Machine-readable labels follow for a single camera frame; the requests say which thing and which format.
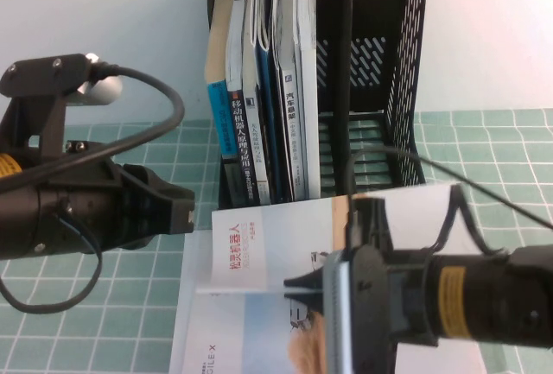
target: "book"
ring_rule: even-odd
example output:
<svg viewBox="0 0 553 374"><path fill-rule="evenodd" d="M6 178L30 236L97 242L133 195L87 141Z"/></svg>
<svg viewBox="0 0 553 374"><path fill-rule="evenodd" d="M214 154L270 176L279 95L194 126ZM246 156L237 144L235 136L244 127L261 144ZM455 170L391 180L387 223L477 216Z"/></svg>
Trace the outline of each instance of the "book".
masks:
<svg viewBox="0 0 553 374"><path fill-rule="evenodd" d="M286 150L293 200L306 199L306 182L302 151L302 120L297 92L297 72L294 61L293 0L274 0L273 16L275 66L280 88L283 127L286 131Z"/></svg>
<svg viewBox="0 0 553 374"><path fill-rule="evenodd" d="M440 232L449 189L407 187L360 196L385 199L396 248L420 249ZM188 236L185 245L169 372L316 372L302 371L294 350L304 333L324 326L324 317L285 298L296 291L284 288L283 279L319 269L328 252L342 249L346 216L345 196L213 212L213 233ZM456 220L443 254L478 252ZM324 339L317 341L324 346ZM486 369L476 343L441 339L437 348L398 346L396 373L411 372Z"/></svg>
<svg viewBox="0 0 553 374"><path fill-rule="evenodd" d="M316 0L297 0L298 41L302 67L303 128L308 197L321 197L319 112L317 104Z"/></svg>
<svg viewBox="0 0 553 374"><path fill-rule="evenodd" d="M233 206L245 206L245 192L238 164L238 147L232 127L231 107L225 80L226 40L234 0L215 0L209 42L207 45L205 79L219 137L223 168Z"/></svg>
<svg viewBox="0 0 553 374"><path fill-rule="evenodd" d="M256 54L256 62L259 70L260 78L260 95L262 102L262 118L265 120L267 148L269 149L270 159L270 176L272 177L273 198L275 202L284 201L283 196L283 179L281 157L283 135L277 127L276 109L277 106L275 94L275 79L272 71L272 49L269 37L269 21L270 21L270 0L254 0L253 7L255 12L252 14L253 25L256 36L254 49Z"/></svg>
<svg viewBox="0 0 553 374"><path fill-rule="evenodd" d="M248 130L251 139L251 152L253 154L253 165L256 172L257 191L259 192L259 202L262 206L270 204L270 186L267 174L267 165L265 159L268 158L266 150L266 141L264 142L264 125L262 116L259 116L261 108L258 99L258 84L256 60L252 44L251 32L251 12L252 0L246 0L245 5L245 24L244 24L244 51L242 53L242 90L244 92L245 115L248 123Z"/></svg>
<svg viewBox="0 0 553 374"><path fill-rule="evenodd" d="M251 151L251 138L245 114L242 90L242 35L244 33L245 0L234 0L226 41L226 89L231 107L232 126L238 146L238 160L245 184L248 206L259 205L256 172Z"/></svg>

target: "blue book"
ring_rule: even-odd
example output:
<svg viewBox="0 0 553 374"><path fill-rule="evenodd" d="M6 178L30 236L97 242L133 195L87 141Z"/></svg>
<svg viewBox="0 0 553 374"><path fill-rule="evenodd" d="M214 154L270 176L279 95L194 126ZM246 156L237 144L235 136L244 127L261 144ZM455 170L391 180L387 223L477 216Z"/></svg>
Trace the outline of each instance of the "blue book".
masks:
<svg viewBox="0 0 553 374"><path fill-rule="evenodd" d="M206 83L233 207L245 206L245 184L226 90L226 40L234 0L215 0L206 57Z"/></svg>

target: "green tile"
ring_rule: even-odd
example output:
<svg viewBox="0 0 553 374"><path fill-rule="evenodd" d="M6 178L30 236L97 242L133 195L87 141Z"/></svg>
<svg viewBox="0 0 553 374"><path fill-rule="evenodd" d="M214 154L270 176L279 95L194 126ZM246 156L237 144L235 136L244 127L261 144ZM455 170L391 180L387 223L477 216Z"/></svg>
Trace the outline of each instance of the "green tile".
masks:
<svg viewBox="0 0 553 374"><path fill-rule="evenodd" d="M11 345L13 344L13 339L1 338L0 339L0 365L4 367L8 361L8 356L10 355Z"/></svg>
<svg viewBox="0 0 553 374"><path fill-rule="evenodd" d="M23 314L11 306L0 307L0 321L2 321L2 335L17 335Z"/></svg>
<svg viewBox="0 0 553 374"><path fill-rule="evenodd" d="M28 314L23 322L21 335L54 337L58 332L60 322L61 314Z"/></svg>
<svg viewBox="0 0 553 374"><path fill-rule="evenodd" d="M553 353L550 350L520 346L518 348L524 374L544 374L551 372Z"/></svg>
<svg viewBox="0 0 553 374"><path fill-rule="evenodd" d="M162 162L162 163L173 163L175 162L176 156L176 145L155 145L151 144L148 147L148 154L146 155L146 163L152 162Z"/></svg>
<svg viewBox="0 0 553 374"><path fill-rule="evenodd" d="M494 143L512 143L522 141L516 128L488 128L490 139Z"/></svg>
<svg viewBox="0 0 553 374"><path fill-rule="evenodd" d="M136 341L100 339L92 357L95 371L130 371Z"/></svg>
<svg viewBox="0 0 553 374"><path fill-rule="evenodd" d="M102 274L100 277L112 277L115 263L118 260L117 253L108 251L102 257ZM98 264L94 255L84 255L83 263L80 265L79 277L91 277Z"/></svg>
<svg viewBox="0 0 553 374"><path fill-rule="evenodd" d="M93 125L90 140L95 143L110 143L118 139L119 125Z"/></svg>
<svg viewBox="0 0 553 374"><path fill-rule="evenodd" d="M138 125L123 125L121 127L121 136L120 138L126 138L128 136L133 136L139 132L143 132L148 129L150 124L138 124Z"/></svg>
<svg viewBox="0 0 553 374"><path fill-rule="evenodd" d="M182 122L182 128L206 128L212 127L211 119L185 119Z"/></svg>
<svg viewBox="0 0 553 374"><path fill-rule="evenodd" d="M464 162L493 162L492 149L488 143L460 143L459 150Z"/></svg>
<svg viewBox="0 0 553 374"><path fill-rule="evenodd" d="M154 277L180 277L182 268L182 254L158 253Z"/></svg>
<svg viewBox="0 0 553 374"><path fill-rule="evenodd" d="M512 111L484 111L485 126L513 126Z"/></svg>
<svg viewBox="0 0 553 374"><path fill-rule="evenodd" d="M149 277L155 253L125 252L119 258L116 277Z"/></svg>
<svg viewBox="0 0 553 374"><path fill-rule="evenodd" d="M168 372L171 360L171 341L140 341L135 370L141 372Z"/></svg>
<svg viewBox="0 0 553 374"><path fill-rule="evenodd" d="M518 231L513 229L485 229L482 231L482 236L492 249L506 248L509 251L513 251L519 247L522 247L520 235L518 234Z"/></svg>
<svg viewBox="0 0 553 374"><path fill-rule="evenodd" d="M207 152L207 162L219 162L221 158L221 150L219 145L209 145Z"/></svg>
<svg viewBox="0 0 553 374"><path fill-rule="evenodd" d="M454 111L453 125L455 126L481 126L482 112L480 111Z"/></svg>
<svg viewBox="0 0 553 374"><path fill-rule="evenodd" d="M95 337L101 319L102 308L100 307L73 307L66 312L60 335L62 337Z"/></svg>
<svg viewBox="0 0 553 374"><path fill-rule="evenodd" d="M548 126L553 126L553 109L544 109L543 114L545 115Z"/></svg>
<svg viewBox="0 0 553 374"><path fill-rule="evenodd" d="M515 218L510 208L500 204L493 206L478 206L478 216L483 227L512 228Z"/></svg>
<svg viewBox="0 0 553 374"><path fill-rule="evenodd" d="M189 164L207 160L207 145L179 145L176 161L179 164Z"/></svg>
<svg viewBox="0 0 553 374"><path fill-rule="evenodd" d="M424 125L423 132L426 143L455 142L455 131L451 126Z"/></svg>
<svg viewBox="0 0 553 374"><path fill-rule="evenodd" d="M534 182L534 175L529 165L499 164L498 167L503 182Z"/></svg>
<svg viewBox="0 0 553 374"><path fill-rule="evenodd" d="M482 127L457 127L457 141L460 143L487 143L489 138Z"/></svg>
<svg viewBox="0 0 553 374"><path fill-rule="evenodd" d="M437 162L459 162L459 150L457 144L427 144L429 149L429 158Z"/></svg>
<svg viewBox="0 0 553 374"><path fill-rule="evenodd" d="M527 143L526 151L531 162L553 162L553 143Z"/></svg>
<svg viewBox="0 0 553 374"><path fill-rule="evenodd" d="M484 187L486 189L490 190L491 192L497 194L500 197L505 197L506 196L505 190L503 189L502 184L486 184ZM471 188L471 193L472 193L472 197L473 197L474 202L477 203L477 204L495 202L494 199L490 198L489 196L485 195L484 193L478 191L475 188Z"/></svg>
<svg viewBox="0 0 553 374"><path fill-rule="evenodd" d="M152 144L156 143L178 143L179 142L179 135L181 134L181 128L175 128L174 130L171 130L167 134L160 136L159 138L152 141Z"/></svg>
<svg viewBox="0 0 553 374"><path fill-rule="evenodd" d="M138 305L142 306L146 300L148 281L118 281L113 282L111 295L108 298L110 305Z"/></svg>
<svg viewBox="0 0 553 374"><path fill-rule="evenodd" d="M450 112L420 112L421 124L425 125L451 125Z"/></svg>
<svg viewBox="0 0 553 374"><path fill-rule="evenodd" d="M509 200L514 203L543 203L540 188L535 184L509 185L505 184Z"/></svg>
<svg viewBox="0 0 553 374"><path fill-rule="evenodd" d="M553 141L553 134L548 128L518 128L525 141Z"/></svg>
<svg viewBox="0 0 553 374"><path fill-rule="evenodd" d="M79 267L80 253L49 257L42 270L44 277L74 277Z"/></svg>
<svg viewBox="0 0 553 374"><path fill-rule="evenodd" d="M173 175L174 165L148 165L146 167L154 171L156 175L166 182L171 182L171 176Z"/></svg>
<svg viewBox="0 0 553 374"><path fill-rule="evenodd" d="M160 251L183 251L185 240L183 234L162 234L160 238Z"/></svg>
<svg viewBox="0 0 553 374"><path fill-rule="evenodd" d="M105 311L100 336L134 338L138 335L141 318L140 308L108 308Z"/></svg>
<svg viewBox="0 0 553 374"><path fill-rule="evenodd" d="M549 217L549 210L547 209L547 206L524 206L525 210L528 210L529 212L534 213L541 219L545 219L547 221L551 221ZM538 223L534 222L532 219L528 219L524 217L522 214L516 213L517 219L518 219L518 225L520 227L537 227L540 226Z"/></svg>
<svg viewBox="0 0 553 374"><path fill-rule="evenodd" d="M528 162L522 143L493 143L492 147L497 162Z"/></svg>
<svg viewBox="0 0 553 374"><path fill-rule="evenodd" d="M65 140L81 140L86 141L90 133L90 126L70 125L66 126L64 139Z"/></svg>
<svg viewBox="0 0 553 374"><path fill-rule="evenodd" d="M53 345L53 339L18 339L8 368L11 370L46 369Z"/></svg>
<svg viewBox="0 0 553 374"><path fill-rule="evenodd" d="M210 133L211 130L182 128L180 143L207 144L209 142Z"/></svg>
<svg viewBox="0 0 553 374"><path fill-rule="evenodd" d="M77 281L74 292L80 292L87 283L88 280L85 279ZM110 290L110 284L111 281L109 280L99 280L92 292L81 303L83 305L104 305L108 291Z"/></svg>
<svg viewBox="0 0 553 374"><path fill-rule="evenodd" d="M546 164L534 164L532 165L534 174L536 175L537 182L541 183L553 183L553 168L551 165Z"/></svg>
<svg viewBox="0 0 553 374"><path fill-rule="evenodd" d="M545 126L545 118L541 109L515 110L517 126Z"/></svg>
<svg viewBox="0 0 553 374"><path fill-rule="evenodd" d="M148 305L176 307L179 298L179 281L152 280Z"/></svg>
<svg viewBox="0 0 553 374"><path fill-rule="evenodd" d="M219 183L217 182L204 183L202 192L201 192L201 202L213 203L213 202L217 202L218 198L219 198Z"/></svg>
<svg viewBox="0 0 553 374"><path fill-rule="evenodd" d="M522 229L521 233L524 243L528 246L553 243L553 240L551 240L551 230L548 229Z"/></svg>
<svg viewBox="0 0 553 374"><path fill-rule="evenodd" d="M200 164L175 166L173 182L203 182L205 167Z"/></svg>
<svg viewBox="0 0 553 374"><path fill-rule="evenodd" d="M553 204L553 186L540 186L546 203Z"/></svg>
<svg viewBox="0 0 553 374"><path fill-rule="evenodd" d="M476 182L501 182L498 168L494 164L466 164L467 177Z"/></svg>
<svg viewBox="0 0 553 374"><path fill-rule="evenodd" d="M146 154L146 145L141 145L123 154L115 155L117 164L142 164Z"/></svg>
<svg viewBox="0 0 553 374"><path fill-rule="evenodd" d="M44 257L32 257L11 260L5 277L37 277L41 271Z"/></svg>
<svg viewBox="0 0 553 374"><path fill-rule="evenodd" d="M147 309L142 338L173 338L176 309Z"/></svg>
<svg viewBox="0 0 553 374"><path fill-rule="evenodd" d="M33 295L32 303L56 303L69 296L73 281L40 280Z"/></svg>
<svg viewBox="0 0 553 374"><path fill-rule="evenodd" d="M93 347L93 339L58 339L50 370L86 371Z"/></svg>

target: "black plastic organizer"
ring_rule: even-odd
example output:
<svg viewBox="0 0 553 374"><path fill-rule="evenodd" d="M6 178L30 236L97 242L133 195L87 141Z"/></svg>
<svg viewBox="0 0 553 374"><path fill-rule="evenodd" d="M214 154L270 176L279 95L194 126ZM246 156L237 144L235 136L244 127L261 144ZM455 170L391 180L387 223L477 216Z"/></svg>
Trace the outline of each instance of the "black plastic organizer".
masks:
<svg viewBox="0 0 553 374"><path fill-rule="evenodd" d="M207 0L209 19L213 1ZM317 0L321 192L345 193L355 150L383 143L416 153L413 114L425 0ZM423 184L419 162L390 156L356 164L358 191ZM225 174L219 208L230 208Z"/></svg>

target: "white book cover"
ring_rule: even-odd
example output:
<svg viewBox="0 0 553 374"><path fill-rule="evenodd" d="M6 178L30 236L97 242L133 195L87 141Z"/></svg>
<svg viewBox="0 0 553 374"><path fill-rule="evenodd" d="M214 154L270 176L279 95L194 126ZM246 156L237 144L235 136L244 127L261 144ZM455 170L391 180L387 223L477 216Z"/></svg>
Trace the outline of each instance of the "white book cover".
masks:
<svg viewBox="0 0 553 374"><path fill-rule="evenodd" d="M433 244L442 227L449 189L409 187L370 196L385 199L395 247L420 249ZM170 374L302 373L290 343L317 319L283 297L283 279L320 267L317 256L344 247L346 215L346 197L213 212L210 243L207 231L185 243ZM458 214L443 254L478 252ZM201 285L195 295L192 277ZM437 348L399 345L396 373L413 372L486 369L478 344L441 339Z"/></svg>
<svg viewBox="0 0 553 374"><path fill-rule="evenodd" d="M270 204L269 180L265 163L265 148L259 121L259 101L257 99L258 76L254 48L251 44L251 2L246 0L244 24L244 52L242 55L242 91L244 93L245 115L250 131L253 167L256 172L259 202L262 206Z"/></svg>
<svg viewBox="0 0 553 374"><path fill-rule="evenodd" d="M298 40L302 68L302 98L307 162L308 197L321 197L319 160L319 112L317 104L316 0L297 0Z"/></svg>

